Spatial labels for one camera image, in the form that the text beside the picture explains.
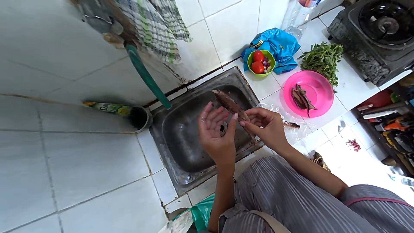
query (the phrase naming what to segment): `gas stove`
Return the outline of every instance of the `gas stove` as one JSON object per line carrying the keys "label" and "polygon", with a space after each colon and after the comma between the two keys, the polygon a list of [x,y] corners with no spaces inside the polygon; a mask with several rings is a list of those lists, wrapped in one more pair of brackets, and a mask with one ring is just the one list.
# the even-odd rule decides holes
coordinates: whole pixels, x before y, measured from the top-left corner
{"label": "gas stove", "polygon": [[365,82],[381,86],[414,68],[414,1],[360,0],[328,27]]}

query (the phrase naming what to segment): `green bowl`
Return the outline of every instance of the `green bowl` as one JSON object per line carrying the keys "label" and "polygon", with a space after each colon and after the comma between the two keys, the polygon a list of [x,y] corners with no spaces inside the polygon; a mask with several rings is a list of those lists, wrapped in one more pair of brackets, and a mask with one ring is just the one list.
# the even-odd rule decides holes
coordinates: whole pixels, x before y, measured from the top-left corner
{"label": "green bowl", "polygon": [[249,58],[247,58],[247,65],[249,66],[250,72],[252,72],[257,77],[266,77],[266,76],[268,76],[273,71],[274,66],[276,65],[276,60],[274,59],[273,55],[269,51],[261,50],[263,55],[265,57],[267,57],[268,62],[270,61],[270,67],[272,69],[269,72],[267,72],[266,74],[256,74],[255,72],[253,72],[252,68],[250,68],[252,63],[253,63],[253,54],[254,54],[254,52],[256,52],[256,51],[251,52],[250,55],[249,55]]}

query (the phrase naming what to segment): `checkered towel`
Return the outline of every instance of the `checkered towel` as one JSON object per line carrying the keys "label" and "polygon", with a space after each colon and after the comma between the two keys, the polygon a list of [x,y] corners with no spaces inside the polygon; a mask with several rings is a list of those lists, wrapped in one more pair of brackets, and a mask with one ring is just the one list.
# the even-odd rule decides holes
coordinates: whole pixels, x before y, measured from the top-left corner
{"label": "checkered towel", "polygon": [[115,0],[135,26],[139,43],[161,61],[180,63],[174,40],[191,42],[175,0]]}

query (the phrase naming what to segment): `green water pipe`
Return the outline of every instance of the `green water pipe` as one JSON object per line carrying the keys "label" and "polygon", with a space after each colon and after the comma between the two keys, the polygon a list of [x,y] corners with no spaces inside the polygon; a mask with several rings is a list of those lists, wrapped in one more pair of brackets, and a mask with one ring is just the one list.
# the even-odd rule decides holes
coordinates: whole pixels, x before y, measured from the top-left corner
{"label": "green water pipe", "polygon": [[125,49],[128,52],[128,55],[131,59],[132,64],[134,65],[135,69],[137,70],[138,74],[141,76],[144,83],[149,87],[149,89],[154,93],[155,97],[162,103],[162,105],[166,109],[171,108],[171,103],[158,87],[154,79],[148,73],[147,69],[145,68],[144,64],[141,61],[140,56],[138,55],[137,48],[131,44],[127,44]]}

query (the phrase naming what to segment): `gray striped clothing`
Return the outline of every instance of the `gray striped clothing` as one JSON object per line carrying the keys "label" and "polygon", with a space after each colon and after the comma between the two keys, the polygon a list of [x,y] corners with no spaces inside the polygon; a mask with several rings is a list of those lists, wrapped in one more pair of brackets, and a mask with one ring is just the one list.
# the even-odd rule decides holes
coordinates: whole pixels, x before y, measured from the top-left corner
{"label": "gray striped clothing", "polygon": [[270,214],[292,233],[414,232],[414,208],[391,191],[355,185],[336,199],[279,155],[251,164],[235,181],[234,196],[236,205],[220,216],[220,232],[273,232],[249,210]]}

